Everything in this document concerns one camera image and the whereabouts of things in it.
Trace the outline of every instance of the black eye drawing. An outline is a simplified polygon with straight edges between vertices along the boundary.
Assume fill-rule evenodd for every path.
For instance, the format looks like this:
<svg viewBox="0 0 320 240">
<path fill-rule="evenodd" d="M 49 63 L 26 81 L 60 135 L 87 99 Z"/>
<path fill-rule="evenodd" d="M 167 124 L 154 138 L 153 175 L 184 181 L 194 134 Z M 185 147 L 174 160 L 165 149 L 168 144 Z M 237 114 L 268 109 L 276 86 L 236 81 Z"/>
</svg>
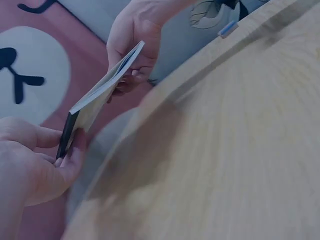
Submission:
<svg viewBox="0 0 320 240">
<path fill-rule="evenodd" d="M 0 48 L 0 71 L 7 68 L 13 75 L 14 84 L 14 101 L 21 104 L 24 100 L 24 83 L 30 86 L 41 86 L 45 83 L 42 76 L 25 76 L 19 75 L 13 68 L 12 64 L 17 58 L 17 51 L 12 47 Z"/>
<path fill-rule="evenodd" d="M 51 7 L 52 4 L 56 3 L 58 0 L 46 0 L 42 5 L 32 8 L 29 7 L 23 3 L 19 3 L 17 6 L 23 11 L 26 11 L 28 13 L 32 14 L 42 14 L 44 11 L 46 11 L 48 8 Z"/>
</svg>

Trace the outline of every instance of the hand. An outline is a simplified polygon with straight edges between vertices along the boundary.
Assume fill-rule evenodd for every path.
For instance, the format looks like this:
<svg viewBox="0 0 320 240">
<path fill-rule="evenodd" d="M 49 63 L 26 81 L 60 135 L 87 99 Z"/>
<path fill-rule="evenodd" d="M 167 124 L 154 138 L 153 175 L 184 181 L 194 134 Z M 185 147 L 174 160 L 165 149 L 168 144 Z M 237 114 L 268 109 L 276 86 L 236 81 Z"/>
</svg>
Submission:
<svg viewBox="0 0 320 240">
<path fill-rule="evenodd" d="M 138 7 L 131 2 L 116 17 L 106 44 L 110 70 L 135 45 L 140 41 L 145 42 L 141 53 L 113 95 L 130 92 L 139 83 L 148 80 L 158 58 L 162 27 L 143 17 L 136 9 Z"/>
<path fill-rule="evenodd" d="M 26 205 L 52 200 L 70 187 L 85 158 L 86 136 L 75 134 L 64 159 L 34 152 L 35 148 L 53 148 L 59 144 L 61 131 L 32 125 L 14 117 L 0 119 L 0 178 L 7 176 L 26 189 Z"/>
</svg>

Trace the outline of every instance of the light wood grain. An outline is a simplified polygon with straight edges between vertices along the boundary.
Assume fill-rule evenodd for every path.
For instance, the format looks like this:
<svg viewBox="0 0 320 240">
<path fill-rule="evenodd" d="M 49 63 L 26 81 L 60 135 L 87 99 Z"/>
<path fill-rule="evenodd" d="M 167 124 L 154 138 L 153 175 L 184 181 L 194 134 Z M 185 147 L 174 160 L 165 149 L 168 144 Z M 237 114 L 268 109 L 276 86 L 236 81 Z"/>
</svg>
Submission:
<svg viewBox="0 0 320 240">
<path fill-rule="evenodd" d="M 320 4 L 273 0 L 144 99 L 64 239 L 320 238 Z"/>
</svg>

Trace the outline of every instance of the left hand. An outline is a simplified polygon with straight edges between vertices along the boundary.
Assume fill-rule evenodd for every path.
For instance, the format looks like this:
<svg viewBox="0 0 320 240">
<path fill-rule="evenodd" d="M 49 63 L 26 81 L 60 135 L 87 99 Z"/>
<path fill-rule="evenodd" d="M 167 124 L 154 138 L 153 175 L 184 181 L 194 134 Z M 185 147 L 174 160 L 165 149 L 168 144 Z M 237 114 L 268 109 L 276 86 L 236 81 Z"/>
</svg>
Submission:
<svg viewBox="0 0 320 240">
<path fill-rule="evenodd" d="M 57 198 L 71 186 L 80 173 L 85 158 L 86 136 L 77 130 L 64 159 L 35 152 L 35 148 L 53 148 L 59 144 L 61 131 L 32 125 L 14 117 L 0 119 L 0 167 L 2 179 L 18 179 L 26 189 L 26 205 L 36 205 Z"/>
</svg>

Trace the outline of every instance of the booklet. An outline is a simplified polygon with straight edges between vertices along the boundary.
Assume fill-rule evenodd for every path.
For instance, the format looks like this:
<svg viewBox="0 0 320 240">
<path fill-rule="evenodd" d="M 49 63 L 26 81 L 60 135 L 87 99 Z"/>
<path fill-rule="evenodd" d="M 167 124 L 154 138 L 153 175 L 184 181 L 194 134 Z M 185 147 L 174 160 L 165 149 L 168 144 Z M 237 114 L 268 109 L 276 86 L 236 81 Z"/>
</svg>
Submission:
<svg viewBox="0 0 320 240">
<path fill-rule="evenodd" d="M 118 82 L 130 68 L 145 43 L 139 42 L 114 68 L 84 95 L 69 111 L 64 124 L 56 159 L 66 155 L 76 129 L 90 130 L 101 108 L 108 101 Z"/>
</svg>

